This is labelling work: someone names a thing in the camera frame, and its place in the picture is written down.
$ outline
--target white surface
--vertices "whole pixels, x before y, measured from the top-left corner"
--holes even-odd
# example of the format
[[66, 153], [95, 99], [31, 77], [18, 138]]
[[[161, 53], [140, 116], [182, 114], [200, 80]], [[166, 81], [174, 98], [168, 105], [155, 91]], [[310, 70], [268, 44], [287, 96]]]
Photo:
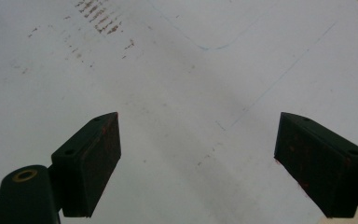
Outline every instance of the white surface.
[[317, 223], [273, 160], [279, 116], [358, 145], [358, 2], [99, 2], [0, 0], [0, 181], [118, 111], [122, 159], [62, 223]]

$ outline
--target black plastic block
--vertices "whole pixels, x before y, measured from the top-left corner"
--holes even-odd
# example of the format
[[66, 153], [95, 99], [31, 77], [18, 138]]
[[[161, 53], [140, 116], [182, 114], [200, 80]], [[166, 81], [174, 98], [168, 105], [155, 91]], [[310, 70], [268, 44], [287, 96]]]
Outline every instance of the black plastic block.
[[275, 159], [327, 217], [354, 216], [358, 146], [311, 119], [282, 113]]
[[92, 119], [52, 154], [66, 217], [91, 217], [120, 156], [117, 113]]

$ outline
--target ink mark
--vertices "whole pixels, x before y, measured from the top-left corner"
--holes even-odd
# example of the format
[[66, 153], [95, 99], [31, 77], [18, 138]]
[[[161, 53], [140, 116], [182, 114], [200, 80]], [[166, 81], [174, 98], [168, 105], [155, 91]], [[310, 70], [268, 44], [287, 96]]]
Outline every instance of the ink mark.
[[108, 32], [108, 34], [109, 34], [109, 35], [112, 34], [113, 32], [115, 32], [115, 31], [117, 30], [117, 28], [118, 28], [117, 25], [114, 26], [114, 27]]
[[106, 10], [106, 8], [103, 8], [103, 9], [99, 10], [99, 11], [94, 15], [94, 17], [92, 17], [92, 19], [91, 19], [89, 22], [95, 21], [95, 20], [97, 19], [97, 17], [101, 16], [101, 15], [104, 13], [105, 10]]
[[89, 1], [84, 7], [83, 9], [80, 10], [81, 13], [83, 13], [87, 8], [91, 7], [91, 5], [94, 3], [95, 0], [91, 0]]
[[101, 19], [97, 25], [103, 23], [104, 21], [106, 21], [109, 18], [109, 16], [105, 16], [103, 19]]
[[126, 48], [124, 48], [124, 49], [132, 48], [132, 47], [135, 45], [132, 39], [130, 39], [130, 42], [131, 42], [131, 44], [128, 45], [128, 46], [127, 46]]
[[98, 5], [97, 5], [97, 6], [94, 6], [94, 7], [89, 11], [89, 14], [84, 15], [84, 17], [88, 18], [91, 13], [93, 13], [95, 10], [97, 10], [97, 8], [98, 8]]
[[75, 7], [80, 7], [83, 3], [85, 3], [86, 2], [86, 0], [83, 0], [83, 1], [81, 1], [81, 2], [79, 2], [79, 3], [77, 3], [77, 5], [75, 5]]

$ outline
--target red mark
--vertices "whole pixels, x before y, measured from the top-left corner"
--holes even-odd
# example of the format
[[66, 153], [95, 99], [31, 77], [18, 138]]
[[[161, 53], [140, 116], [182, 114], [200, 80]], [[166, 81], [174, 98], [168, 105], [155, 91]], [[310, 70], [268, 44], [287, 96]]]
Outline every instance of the red mark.
[[302, 181], [298, 181], [298, 184], [300, 185], [300, 187], [302, 189], [307, 189], [310, 186], [310, 184], [302, 182]]
[[344, 161], [345, 166], [348, 168], [351, 166], [351, 158], [347, 157]]

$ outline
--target screw hole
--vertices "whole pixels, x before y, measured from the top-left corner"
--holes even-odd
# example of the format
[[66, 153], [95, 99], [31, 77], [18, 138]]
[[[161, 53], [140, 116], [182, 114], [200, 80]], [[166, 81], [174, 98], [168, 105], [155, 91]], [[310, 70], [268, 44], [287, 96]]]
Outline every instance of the screw hole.
[[350, 152], [353, 156], [358, 156], [358, 151], [356, 151], [356, 150], [349, 150], [349, 152]]
[[37, 174], [36, 170], [24, 170], [19, 173], [16, 173], [13, 176], [12, 180], [14, 182], [20, 183], [20, 182], [24, 182], [24, 181], [34, 178], [34, 176], [36, 176], [36, 174]]
[[73, 149], [69, 149], [65, 151], [65, 155], [70, 156], [73, 155], [75, 153], [75, 151]]

